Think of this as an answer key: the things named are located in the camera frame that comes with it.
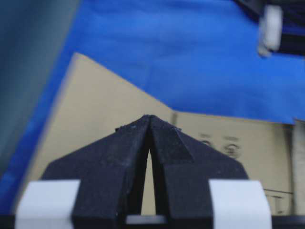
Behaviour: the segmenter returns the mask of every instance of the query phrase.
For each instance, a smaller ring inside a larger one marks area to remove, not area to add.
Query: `blue fabric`
[[[260,58],[257,35],[258,25],[232,0],[83,0],[0,180],[0,213],[10,211],[73,52],[176,110],[284,123],[305,119],[304,60]]]

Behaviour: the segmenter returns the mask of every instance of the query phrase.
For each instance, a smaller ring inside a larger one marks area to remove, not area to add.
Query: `printed symbol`
[[[228,144],[224,147],[224,153],[231,158],[238,158],[240,156],[239,152],[240,147],[235,144]]]
[[[202,143],[206,144],[207,146],[209,147],[212,147],[213,148],[213,144],[210,142],[210,141],[207,141],[207,140],[203,140],[201,141]]]

